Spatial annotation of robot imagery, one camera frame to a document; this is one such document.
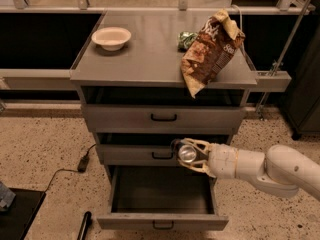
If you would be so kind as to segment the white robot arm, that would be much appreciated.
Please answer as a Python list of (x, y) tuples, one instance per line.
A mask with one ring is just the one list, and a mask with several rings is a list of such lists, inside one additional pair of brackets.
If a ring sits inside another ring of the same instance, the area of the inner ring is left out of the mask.
[(284, 145), (266, 153), (191, 138), (171, 144), (180, 165), (212, 178), (240, 179), (265, 193), (291, 198), (299, 189), (320, 200), (320, 165)]

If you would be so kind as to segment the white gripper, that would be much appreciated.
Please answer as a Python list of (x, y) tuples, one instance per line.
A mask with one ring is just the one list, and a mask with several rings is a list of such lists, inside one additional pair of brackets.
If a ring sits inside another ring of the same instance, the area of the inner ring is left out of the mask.
[(181, 166), (192, 171), (207, 174), (212, 178), (233, 179), (236, 175), (236, 161), (238, 151), (234, 147), (225, 144), (211, 144), (206, 141), (185, 138), (182, 140), (186, 144), (191, 144), (199, 154), (208, 155), (207, 160), (194, 162), (184, 162), (178, 158)]

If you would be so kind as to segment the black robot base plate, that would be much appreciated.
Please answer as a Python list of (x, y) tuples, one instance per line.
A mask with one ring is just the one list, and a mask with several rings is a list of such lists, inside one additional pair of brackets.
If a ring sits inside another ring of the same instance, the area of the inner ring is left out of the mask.
[(44, 191), (12, 188), (16, 194), (7, 211), (0, 213), (0, 240), (24, 240), (45, 197)]

